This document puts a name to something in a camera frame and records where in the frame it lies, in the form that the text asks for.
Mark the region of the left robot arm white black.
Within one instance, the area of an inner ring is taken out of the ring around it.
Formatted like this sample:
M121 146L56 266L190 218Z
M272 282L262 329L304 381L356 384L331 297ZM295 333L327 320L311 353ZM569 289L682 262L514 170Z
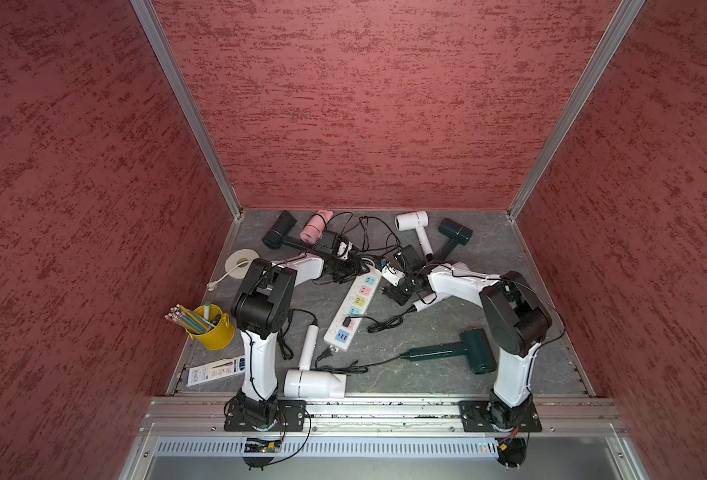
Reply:
M307 245L292 258L253 260L235 295L231 318L244 344L246 372L236 395L239 408L266 426L279 412L276 353L279 333L288 322L295 287L317 280L341 267L346 273L361 269L349 260L350 242L330 248L321 242Z

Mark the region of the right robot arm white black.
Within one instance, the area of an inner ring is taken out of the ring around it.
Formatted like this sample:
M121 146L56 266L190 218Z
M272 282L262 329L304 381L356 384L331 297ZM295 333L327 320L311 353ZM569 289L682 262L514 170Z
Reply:
M553 325L537 292L517 271L505 274L475 272L465 264L427 260L409 246L393 254L395 269L403 273L395 291L397 301L431 291L433 305L448 297L473 303L485 313L493 340L499 346L497 378L489 396L491 423L512 430L533 403L531 376L539 348Z

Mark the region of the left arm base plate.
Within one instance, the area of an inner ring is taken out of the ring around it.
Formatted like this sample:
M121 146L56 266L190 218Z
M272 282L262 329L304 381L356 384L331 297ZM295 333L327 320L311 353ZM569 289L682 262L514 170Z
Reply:
M301 432L308 427L307 403L302 400L253 402L243 405L234 398L224 407L225 432Z

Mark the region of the white power strip coloured sockets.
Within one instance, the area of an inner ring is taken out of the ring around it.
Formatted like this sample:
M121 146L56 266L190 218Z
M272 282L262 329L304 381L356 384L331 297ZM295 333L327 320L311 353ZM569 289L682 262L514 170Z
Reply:
M357 276L324 336L333 352L348 351L359 329L359 322L367 313L377 293L381 271L374 269Z

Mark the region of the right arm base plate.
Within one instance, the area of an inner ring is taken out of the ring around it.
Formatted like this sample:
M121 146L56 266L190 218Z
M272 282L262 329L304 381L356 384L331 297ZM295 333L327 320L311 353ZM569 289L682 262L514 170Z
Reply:
M495 400L461 401L459 419L465 433L511 434L541 433L543 425L533 402L525 402L517 407Z

